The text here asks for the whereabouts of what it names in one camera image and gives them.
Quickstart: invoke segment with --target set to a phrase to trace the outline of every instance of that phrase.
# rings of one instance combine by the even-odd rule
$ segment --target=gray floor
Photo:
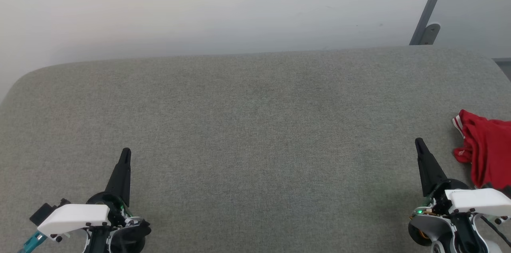
[[[499,67],[511,81],[511,62],[506,64],[499,64]]]

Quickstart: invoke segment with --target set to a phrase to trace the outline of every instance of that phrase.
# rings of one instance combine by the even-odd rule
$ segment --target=white backdrop
[[[429,22],[441,27],[434,44],[511,58],[511,0],[438,0]]]
[[[65,62],[406,45],[427,0],[1,1],[0,100]]]

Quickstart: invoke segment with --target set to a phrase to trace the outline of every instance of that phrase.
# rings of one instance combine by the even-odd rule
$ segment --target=red cloth
[[[481,188],[511,185],[511,121],[487,120],[462,109],[453,124],[463,135],[463,147],[454,150],[459,162],[471,162],[471,178]]]

